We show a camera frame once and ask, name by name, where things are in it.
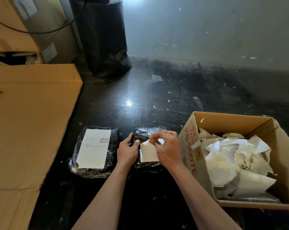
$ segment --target person's left hand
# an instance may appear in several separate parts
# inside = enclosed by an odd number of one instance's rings
[[[117,165],[123,166],[128,170],[135,163],[138,157],[138,147],[140,145],[140,141],[136,140],[131,147],[129,146],[132,135],[133,133],[129,134],[128,137],[120,143],[117,150]]]

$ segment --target person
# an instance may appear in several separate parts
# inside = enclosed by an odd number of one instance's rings
[[[95,198],[83,212],[72,230],[117,229],[127,174],[138,157],[139,140],[130,147],[133,133],[120,143],[118,162]],[[241,228],[212,199],[185,167],[180,153],[178,135],[174,131],[159,131],[150,136],[159,161],[169,171],[180,188],[199,230]]]

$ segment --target cable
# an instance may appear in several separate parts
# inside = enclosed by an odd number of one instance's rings
[[[86,4],[87,4],[87,0],[82,0],[82,1],[84,2],[84,6],[83,6],[82,10],[76,15],[76,17],[75,17],[73,20],[71,20],[69,23],[67,23],[66,25],[63,25],[63,26],[61,26],[61,27],[59,27],[59,28],[57,28],[57,29],[55,29],[55,30],[52,30],[52,31],[45,31],[45,32],[21,31],[21,30],[15,29],[15,28],[13,28],[13,27],[7,26],[6,24],[1,23],[1,22],[0,22],[0,24],[3,25],[4,27],[7,27],[7,28],[11,29],[11,30],[14,30],[14,31],[17,31],[17,32],[21,32],[21,33],[25,33],[25,34],[33,34],[33,35],[35,35],[35,34],[37,34],[37,35],[39,35],[39,34],[40,34],[40,35],[50,34],[50,33],[59,31],[59,30],[65,28],[65,27],[67,27],[67,26],[69,26],[69,25],[71,25],[72,23],[75,22],[75,20],[76,20],[76,19],[81,15],[81,13],[85,10]]]

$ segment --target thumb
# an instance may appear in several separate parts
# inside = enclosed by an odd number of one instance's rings
[[[132,146],[132,147],[138,148],[139,145],[140,145],[140,140],[136,140],[136,141],[133,143],[133,146]]]
[[[162,147],[162,144],[157,140],[157,139],[150,139],[149,141],[151,144],[153,144],[155,146],[155,148],[159,148]]]

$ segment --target black table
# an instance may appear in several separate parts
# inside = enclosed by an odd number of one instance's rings
[[[289,72],[180,64],[131,58],[122,76],[93,77],[76,61],[84,82],[57,156],[41,188],[30,229],[71,229],[104,179],[72,174],[68,161],[86,125],[117,126],[123,137],[136,127],[163,125],[180,132],[193,111],[267,115],[289,135]],[[245,229],[289,229],[289,212],[226,211]],[[188,207],[168,172],[131,170],[119,229],[195,229]]]

